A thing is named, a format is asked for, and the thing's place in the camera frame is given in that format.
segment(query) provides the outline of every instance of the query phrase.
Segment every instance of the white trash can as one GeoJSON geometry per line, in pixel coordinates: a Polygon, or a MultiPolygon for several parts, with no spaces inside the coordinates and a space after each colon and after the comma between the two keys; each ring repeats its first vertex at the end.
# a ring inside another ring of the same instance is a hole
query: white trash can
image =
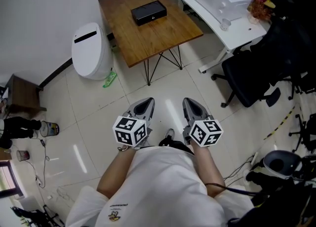
{"type": "Polygon", "coordinates": [[[105,79],[113,67],[110,42],[96,23],[86,24],[76,31],[72,57],[77,73],[88,79],[105,79]]]}

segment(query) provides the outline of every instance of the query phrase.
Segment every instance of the white t-shirt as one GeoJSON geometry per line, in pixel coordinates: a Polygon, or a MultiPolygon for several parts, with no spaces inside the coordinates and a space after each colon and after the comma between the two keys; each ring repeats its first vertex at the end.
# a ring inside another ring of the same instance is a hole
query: white t-shirt
{"type": "Polygon", "coordinates": [[[4,132],[4,120],[0,119],[0,138],[2,138],[3,132],[4,132]]]}
{"type": "Polygon", "coordinates": [[[93,217],[96,227],[224,227],[251,208],[245,195],[226,190],[208,196],[192,154],[148,147],[137,151],[125,182],[110,200],[83,187],[66,227],[86,226],[93,217]]]}

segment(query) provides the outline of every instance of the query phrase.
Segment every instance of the trash can lid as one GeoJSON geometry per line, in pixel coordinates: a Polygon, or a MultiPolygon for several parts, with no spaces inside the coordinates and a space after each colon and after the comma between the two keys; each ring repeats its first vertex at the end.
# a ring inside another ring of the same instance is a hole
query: trash can lid
{"type": "Polygon", "coordinates": [[[97,23],[80,27],[73,37],[72,57],[77,73],[81,76],[94,74],[103,59],[103,33],[97,23]]]}

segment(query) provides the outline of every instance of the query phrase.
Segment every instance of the white desk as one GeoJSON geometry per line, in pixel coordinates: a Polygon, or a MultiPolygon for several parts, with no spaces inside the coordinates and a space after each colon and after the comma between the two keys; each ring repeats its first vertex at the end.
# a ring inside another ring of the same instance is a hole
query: white desk
{"type": "Polygon", "coordinates": [[[230,53],[235,48],[251,42],[256,38],[262,37],[267,33],[260,23],[257,25],[251,24],[247,16],[233,20],[228,31],[223,31],[216,18],[196,0],[183,1],[204,20],[225,46],[215,61],[199,68],[201,73],[204,73],[206,70],[217,65],[226,54],[230,53]]]}

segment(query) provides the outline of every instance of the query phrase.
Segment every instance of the black box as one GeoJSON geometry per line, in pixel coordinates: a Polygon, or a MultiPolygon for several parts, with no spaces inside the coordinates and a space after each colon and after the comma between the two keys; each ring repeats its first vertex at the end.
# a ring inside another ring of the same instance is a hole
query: black box
{"type": "Polygon", "coordinates": [[[158,0],[132,9],[131,12],[138,26],[149,23],[167,15],[166,7],[163,6],[158,0]]]}

